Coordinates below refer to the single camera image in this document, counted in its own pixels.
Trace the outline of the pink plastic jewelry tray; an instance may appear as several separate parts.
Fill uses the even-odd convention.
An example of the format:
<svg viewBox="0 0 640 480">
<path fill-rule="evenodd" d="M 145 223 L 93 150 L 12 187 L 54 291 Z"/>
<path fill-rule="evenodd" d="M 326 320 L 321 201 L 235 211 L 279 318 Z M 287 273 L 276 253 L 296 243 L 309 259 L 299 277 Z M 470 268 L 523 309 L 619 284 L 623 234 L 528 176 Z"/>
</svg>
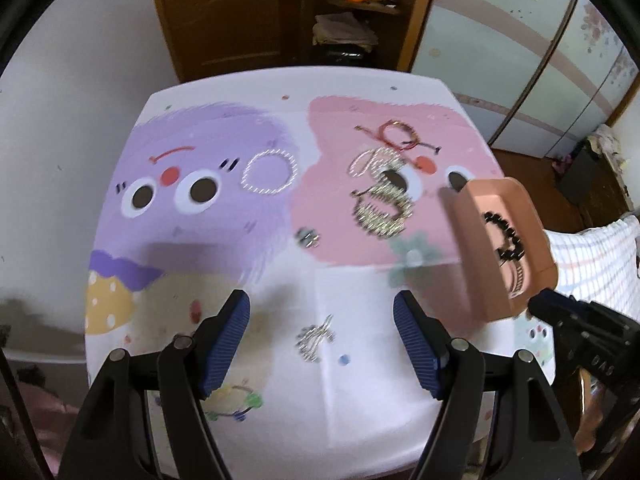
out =
<svg viewBox="0 0 640 480">
<path fill-rule="evenodd" d="M 512 178 L 474 179 L 454 198 L 454 232 L 472 308 L 485 322 L 513 318 L 554 289 L 558 268 L 536 208 Z"/>
</svg>

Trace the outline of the folded cloth on shelf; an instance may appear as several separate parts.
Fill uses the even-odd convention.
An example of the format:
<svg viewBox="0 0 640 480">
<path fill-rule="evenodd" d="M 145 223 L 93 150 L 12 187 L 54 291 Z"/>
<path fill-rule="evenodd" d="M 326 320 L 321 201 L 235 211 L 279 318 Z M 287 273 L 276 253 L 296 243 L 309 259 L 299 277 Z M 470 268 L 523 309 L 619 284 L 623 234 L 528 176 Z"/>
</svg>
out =
<svg viewBox="0 0 640 480">
<path fill-rule="evenodd" d="M 350 12 L 316 15 L 312 28 L 313 44 L 354 44 L 371 51 L 378 45 L 378 36 Z"/>
</svg>

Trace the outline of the light blue wardrobe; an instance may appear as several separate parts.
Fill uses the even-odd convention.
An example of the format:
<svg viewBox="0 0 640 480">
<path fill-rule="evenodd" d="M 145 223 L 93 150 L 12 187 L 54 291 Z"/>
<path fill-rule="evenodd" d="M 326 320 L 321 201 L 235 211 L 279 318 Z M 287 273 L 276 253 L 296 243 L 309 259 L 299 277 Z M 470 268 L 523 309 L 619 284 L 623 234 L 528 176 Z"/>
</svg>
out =
<svg viewBox="0 0 640 480">
<path fill-rule="evenodd" d="M 563 157 L 638 75 L 590 0 L 433 0 L 413 73 L 454 92 L 493 148 Z"/>
</svg>

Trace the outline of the checked bed sheet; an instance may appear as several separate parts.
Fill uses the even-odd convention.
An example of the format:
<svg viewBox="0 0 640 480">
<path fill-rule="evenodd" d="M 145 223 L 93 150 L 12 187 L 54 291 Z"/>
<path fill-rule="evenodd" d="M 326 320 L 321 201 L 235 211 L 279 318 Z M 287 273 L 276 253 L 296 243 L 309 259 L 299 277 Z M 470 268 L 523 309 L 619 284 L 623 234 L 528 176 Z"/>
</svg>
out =
<svg viewBox="0 0 640 480">
<path fill-rule="evenodd" d="M 639 319 L 639 220 L 627 214 L 576 234 L 546 232 L 558 268 L 555 290 Z"/>
</svg>

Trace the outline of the small silver earring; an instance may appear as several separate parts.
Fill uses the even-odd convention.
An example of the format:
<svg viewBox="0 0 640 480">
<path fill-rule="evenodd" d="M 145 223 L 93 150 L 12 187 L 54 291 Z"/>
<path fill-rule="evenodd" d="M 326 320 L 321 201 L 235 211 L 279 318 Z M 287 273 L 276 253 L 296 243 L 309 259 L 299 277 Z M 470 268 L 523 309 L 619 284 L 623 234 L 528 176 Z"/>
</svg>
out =
<svg viewBox="0 0 640 480">
<path fill-rule="evenodd" d="M 317 247 L 320 243 L 320 238 L 320 234 L 315 229 L 311 228 L 300 228 L 295 233 L 297 244 L 305 249 Z"/>
</svg>

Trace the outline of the brown wooden door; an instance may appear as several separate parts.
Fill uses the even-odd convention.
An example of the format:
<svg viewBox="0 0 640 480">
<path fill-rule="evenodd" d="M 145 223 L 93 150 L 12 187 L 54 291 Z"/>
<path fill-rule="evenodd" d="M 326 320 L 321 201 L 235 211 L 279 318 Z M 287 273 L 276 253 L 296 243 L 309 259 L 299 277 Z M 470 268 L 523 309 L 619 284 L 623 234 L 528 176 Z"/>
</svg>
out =
<svg viewBox="0 0 640 480">
<path fill-rule="evenodd" d="M 299 54 L 300 0 L 154 0 L 182 82 L 288 66 Z"/>
</svg>

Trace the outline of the wooden shelf unit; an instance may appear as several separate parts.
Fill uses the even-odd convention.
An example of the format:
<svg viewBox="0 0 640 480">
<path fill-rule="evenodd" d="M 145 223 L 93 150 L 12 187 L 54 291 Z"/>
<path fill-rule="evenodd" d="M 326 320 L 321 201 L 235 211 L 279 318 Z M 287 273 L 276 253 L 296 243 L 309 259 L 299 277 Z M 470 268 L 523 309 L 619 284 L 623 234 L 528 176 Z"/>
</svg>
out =
<svg viewBox="0 0 640 480">
<path fill-rule="evenodd" d="M 360 61 L 362 66 L 408 72 L 416 57 L 425 20 L 434 0 L 392 0 L 391 3 L 350 0 L 302 0 L 300 4 L 300 64 L 318 64 L 323 60 L 314 45 L 312 28 L 322 14 L 351 13 L 367 25 L 378 43 Z"/>
</svg>

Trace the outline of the cartoon monster table mat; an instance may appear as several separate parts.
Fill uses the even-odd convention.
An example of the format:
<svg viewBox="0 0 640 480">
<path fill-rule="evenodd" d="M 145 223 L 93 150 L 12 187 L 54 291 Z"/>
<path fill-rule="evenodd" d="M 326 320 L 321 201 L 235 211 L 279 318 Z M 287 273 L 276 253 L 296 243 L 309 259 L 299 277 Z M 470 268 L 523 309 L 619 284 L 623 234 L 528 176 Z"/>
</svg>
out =
<svg viewBox="0 0 640 480">
<path fill-rule="evenodd" d="M 554 372 L 552 333 L 471 306 L 452 205 L 506 178 L 443 82 L 349 67 L 255 70 L 146 102 L 89 262 L 86 356 L 163 349 L 230 292 L 250 320 L 204 401 L 239 479 L 364 479 L 416 462 L 439 405 L 393 321 L 408 289 L 451 335 Z M 300 228 L 321 236 L 297 244 Z"/>
</svg>

